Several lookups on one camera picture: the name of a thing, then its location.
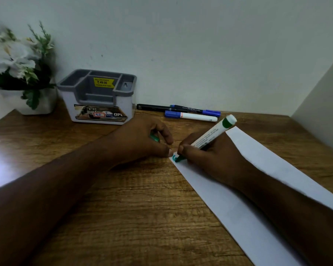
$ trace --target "desk organizer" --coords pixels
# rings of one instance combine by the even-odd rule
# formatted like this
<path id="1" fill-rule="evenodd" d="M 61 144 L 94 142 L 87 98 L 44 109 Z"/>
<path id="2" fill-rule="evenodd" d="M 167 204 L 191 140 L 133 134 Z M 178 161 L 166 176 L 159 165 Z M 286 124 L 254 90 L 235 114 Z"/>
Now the desk organizer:
<path id="1" fill-rule="evenodd" d="M 131 74 L 78 69 L 57 87 L 72 121 L 122 125 L 134 114 L 136 80 Z"/>

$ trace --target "planter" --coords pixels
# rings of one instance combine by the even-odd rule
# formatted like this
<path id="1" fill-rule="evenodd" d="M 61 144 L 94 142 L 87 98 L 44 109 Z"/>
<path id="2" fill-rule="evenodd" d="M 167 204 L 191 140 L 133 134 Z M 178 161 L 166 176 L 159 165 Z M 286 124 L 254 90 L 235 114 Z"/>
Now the planter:
<path id="1" fill-rule="evenodd" d="M 57 90 L 54 89 L 41 89 L 38 107 L 32 110 L 26 104 L 27 100 L 21 99 L 22 90 L 2 90 L 0 89 L 0 94 L 4 100 L 15 108 L 22 115 L 40 115 L 49 114 L 53 111 L 57 103 Z"/>

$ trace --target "person's left arm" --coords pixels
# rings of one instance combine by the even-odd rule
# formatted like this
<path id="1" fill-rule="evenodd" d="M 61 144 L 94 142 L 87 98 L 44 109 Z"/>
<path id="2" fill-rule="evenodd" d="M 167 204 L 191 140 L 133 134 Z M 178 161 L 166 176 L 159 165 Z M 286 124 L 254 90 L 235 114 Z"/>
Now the person's left arm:
<path id="1" fill-rule="evenodd" d="M 111 134 L 0 187 L 0 265 L 20 264 L 99 173 L 145 156 L 172 156 L 167 145 L 149 137 L 151 131 L 173 143 L 163 122 L 133 118 Z"/>

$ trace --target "hand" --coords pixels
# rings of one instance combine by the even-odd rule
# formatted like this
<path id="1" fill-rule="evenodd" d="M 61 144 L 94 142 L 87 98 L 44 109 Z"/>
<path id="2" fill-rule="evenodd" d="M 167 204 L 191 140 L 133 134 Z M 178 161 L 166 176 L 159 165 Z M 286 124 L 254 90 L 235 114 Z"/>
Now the hand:
<path id="1" fill-rule="evenodd" d="M 249 175 L 255 167 L 239 152 L 226 133 L 214 139 L 206 151 L 191 146 L 205 131 L 190 134 L 179 145 L 178 154 L 183 155 L 189 162 L 202 168 L 207 174 L 235 187 L 236 182 Z"/>
<path id="2" fill-rule="evenodd" d="M 163 122 L 149 116 L 137 116 L 111 134 L 98 139 L 96 143 L 100 147 L 105 146 L 104 151 L 113 152 L 114 165 L 146 156 L 171 157 L 173 151 L 167 145 L 150 138 L 151 131 L 156 136 L 160 132 L 169 145 L 174 141 Z"/>

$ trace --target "person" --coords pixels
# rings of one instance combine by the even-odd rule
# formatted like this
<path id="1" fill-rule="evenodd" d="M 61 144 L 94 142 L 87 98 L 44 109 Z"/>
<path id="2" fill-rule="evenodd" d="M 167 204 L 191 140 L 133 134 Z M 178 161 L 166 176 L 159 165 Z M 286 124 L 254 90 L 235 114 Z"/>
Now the person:
<path id="1" fill-rule="evenodd" d="M 0 187 L 0 265 L 20 264 L 101 170 L 151 155 L 172 156 L 168 145 L 149 137 L 151 131 L 159 132 L 167 144 L 173 143 L 163 122 L 136 117 Z M 178 153 L 253 201 L 309 264 L 333 265 L 333 210 L 259 171 L 225 133 L 207 151 L 192 147 L 204 132 L 185 138 Z"/>

